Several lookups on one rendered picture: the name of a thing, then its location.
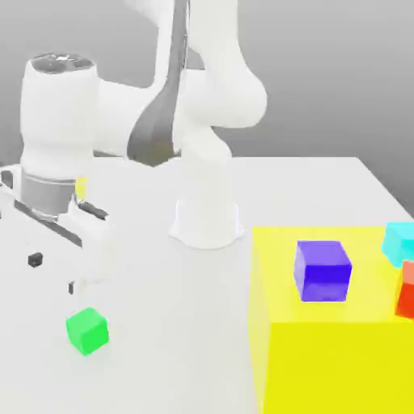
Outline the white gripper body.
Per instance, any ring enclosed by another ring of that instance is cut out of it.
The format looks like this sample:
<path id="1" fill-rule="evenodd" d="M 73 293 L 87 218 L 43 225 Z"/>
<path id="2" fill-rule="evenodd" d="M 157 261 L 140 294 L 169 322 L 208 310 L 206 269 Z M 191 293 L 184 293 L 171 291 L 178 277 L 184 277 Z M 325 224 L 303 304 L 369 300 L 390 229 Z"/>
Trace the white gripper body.
<path id="1" fill-rule="evenodd" d="M 67 281 L 104 281 L 114 269 L 112 217 L 87 202 L 71 201 L 67 213 L 48 222 L 0 192 L 0 265 L 21 269 L 38 252 Z"/>

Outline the small green cube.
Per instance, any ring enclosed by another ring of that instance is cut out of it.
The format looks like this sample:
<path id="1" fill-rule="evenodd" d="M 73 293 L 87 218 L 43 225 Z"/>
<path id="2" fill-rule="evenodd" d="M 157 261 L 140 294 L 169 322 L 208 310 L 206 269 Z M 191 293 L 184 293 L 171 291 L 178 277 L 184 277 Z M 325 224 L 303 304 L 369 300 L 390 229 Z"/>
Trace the small green cube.
<path id="1" fill-rule="evenodd" d="M 65 325 L 70 343 L 83 356 L 93 353 L 109 341 L 108 322 L 92 307 L 70 316 Z"/>

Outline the small blue cube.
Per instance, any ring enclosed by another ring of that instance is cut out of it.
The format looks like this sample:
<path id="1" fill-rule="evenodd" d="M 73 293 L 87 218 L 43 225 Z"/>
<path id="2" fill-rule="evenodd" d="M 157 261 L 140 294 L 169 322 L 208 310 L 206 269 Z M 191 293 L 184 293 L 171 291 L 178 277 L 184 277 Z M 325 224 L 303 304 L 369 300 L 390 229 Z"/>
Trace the small blue cube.
<path id="1" fill-rule="evenodd" d="M 345 302 L 353 265 L 337 240 L 298 240 L 294 280 L 303 302 Z"/>

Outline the small cyan cube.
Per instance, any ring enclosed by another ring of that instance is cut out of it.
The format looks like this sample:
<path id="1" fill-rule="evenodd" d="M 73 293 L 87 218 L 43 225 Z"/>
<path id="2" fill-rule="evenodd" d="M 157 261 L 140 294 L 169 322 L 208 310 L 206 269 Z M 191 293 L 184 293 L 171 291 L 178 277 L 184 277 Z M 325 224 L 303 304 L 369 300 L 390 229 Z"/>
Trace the small cyan cube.
<path id="1" fill-rule="evenodd" d="M 388 222 L 382 253 L 395 268 L 401 268 L 405 260 L 414 262 L 414 222 Z"/>

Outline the small red cube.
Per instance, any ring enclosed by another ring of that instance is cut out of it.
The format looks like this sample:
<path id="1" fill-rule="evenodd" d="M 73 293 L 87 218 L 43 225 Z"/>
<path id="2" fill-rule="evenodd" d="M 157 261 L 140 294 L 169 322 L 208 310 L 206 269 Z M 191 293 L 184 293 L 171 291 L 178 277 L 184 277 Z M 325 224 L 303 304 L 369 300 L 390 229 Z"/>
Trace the small red cube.
<path id="1" fill-rule="evenodd" d="M 404 260 L 397 288 L 395 314 L 414 319 L 414 262 Z"/>

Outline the large yellow box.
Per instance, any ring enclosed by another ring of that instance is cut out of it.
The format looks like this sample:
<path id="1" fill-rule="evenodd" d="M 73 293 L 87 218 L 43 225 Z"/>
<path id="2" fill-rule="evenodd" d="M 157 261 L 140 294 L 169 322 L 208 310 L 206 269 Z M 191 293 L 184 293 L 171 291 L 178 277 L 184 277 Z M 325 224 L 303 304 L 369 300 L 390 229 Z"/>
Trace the large yellow box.
<path id="1" fill-rule="evenodd" d="M 258 414 L 414 414 L 414 320 L 395 314 L 400 272 L 370 227 L 256 227 L 247 326 Z M 303 302 L 299 240 L 338 240 L 343 302 Z"/>

